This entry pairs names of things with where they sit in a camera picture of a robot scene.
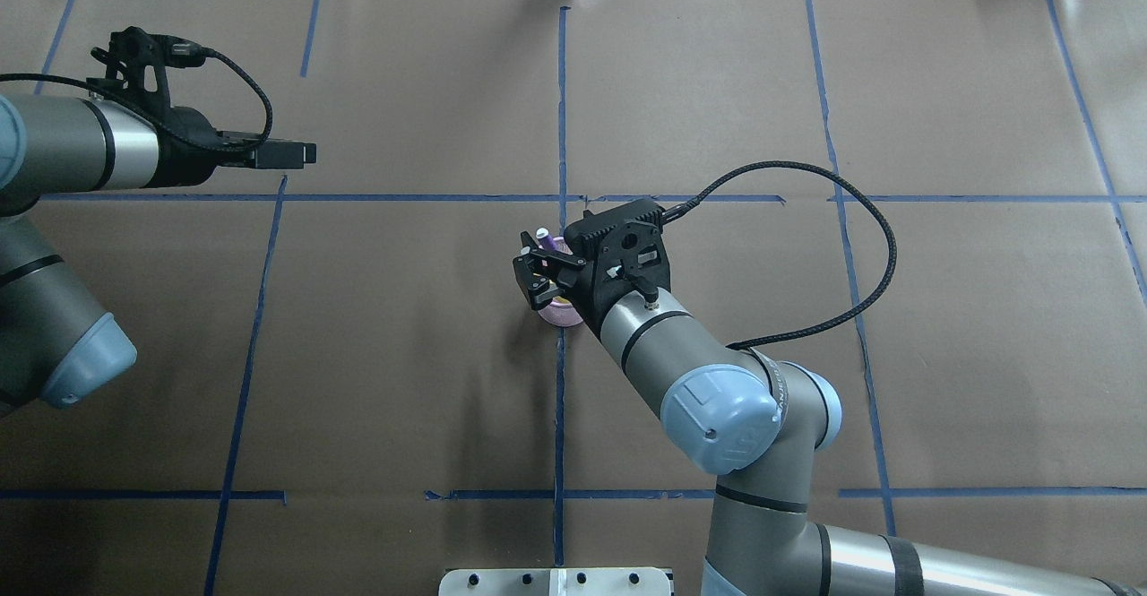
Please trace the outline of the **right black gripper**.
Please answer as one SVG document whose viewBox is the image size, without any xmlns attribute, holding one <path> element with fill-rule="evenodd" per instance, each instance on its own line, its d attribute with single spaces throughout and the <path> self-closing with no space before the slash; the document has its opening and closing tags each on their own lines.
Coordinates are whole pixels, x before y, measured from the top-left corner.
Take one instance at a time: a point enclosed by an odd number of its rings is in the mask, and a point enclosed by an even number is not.
<svg viewBox="0 0 1147 596">
<path fill-rule="evenodd" d="M 513 258 L 513 276 L 531 309 L 547 307 L 562 297 L 574 305 L 582 321 L 600 328 L 607 313 L 629 295 L 629 281 L 621 260 L 586 260 L 578 254 L 544 250 L 535 232 L 521 232 L 520 256 Z"/>
</svg>

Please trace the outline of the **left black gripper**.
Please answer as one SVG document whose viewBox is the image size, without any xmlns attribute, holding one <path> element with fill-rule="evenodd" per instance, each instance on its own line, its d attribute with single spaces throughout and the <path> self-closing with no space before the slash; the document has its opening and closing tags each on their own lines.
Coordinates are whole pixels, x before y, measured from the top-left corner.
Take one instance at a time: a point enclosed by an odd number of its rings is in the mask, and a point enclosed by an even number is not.
<svg viewBox="0 0 1147 596">
<path fill-rule="evenodd" d="M 157 126 L 157 185 L 203 185 L 220 166 L 243 166 L 253 155 L 258 170 L 298 170 L 318 159 L 315 143 L 267 140 L 265 134 L 217 130 L 204 113 L 172 108 Z"/>
</svg>

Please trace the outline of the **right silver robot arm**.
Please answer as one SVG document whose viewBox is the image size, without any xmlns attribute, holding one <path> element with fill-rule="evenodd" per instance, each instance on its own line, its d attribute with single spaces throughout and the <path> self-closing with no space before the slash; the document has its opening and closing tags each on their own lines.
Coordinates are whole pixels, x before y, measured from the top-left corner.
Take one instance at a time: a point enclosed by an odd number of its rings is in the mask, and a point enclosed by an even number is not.
<svg viewBox="0 0 1147 596">
<path fill-rule="evenodd" d="M 595 254 L 548 250 L 528 233 L 513 259 L 526 299 L 562 297 L 595 335 L 677 449 L 713 475 L 703 595 L 1144 595 L 1116 583 L 918 546 L 807 518 L 816 452 L 842 403 L 816 372 L 733 350 L 651 280 L 651 226 L 629 223 Z"/>
</svg>

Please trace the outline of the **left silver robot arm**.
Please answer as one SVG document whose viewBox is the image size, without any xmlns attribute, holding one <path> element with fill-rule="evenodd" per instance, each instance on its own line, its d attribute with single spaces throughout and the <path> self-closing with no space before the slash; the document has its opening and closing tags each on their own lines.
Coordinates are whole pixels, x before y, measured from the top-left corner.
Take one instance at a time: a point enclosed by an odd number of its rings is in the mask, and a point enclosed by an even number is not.
<svg viewBox="0 0 1147 596">
<path fill-rule="evenodd" d="M 111 242 L 111 228 L 67 229 L 55 195 L 143 193 L 203 185 L 220 168 L 317 162 L 315 143 L 220 130 L 190 107 L 5 95 L 3 416 L 33 402 L 75 407 L 138 359 L 68 253 L 81 238 Z"/>
</svg>

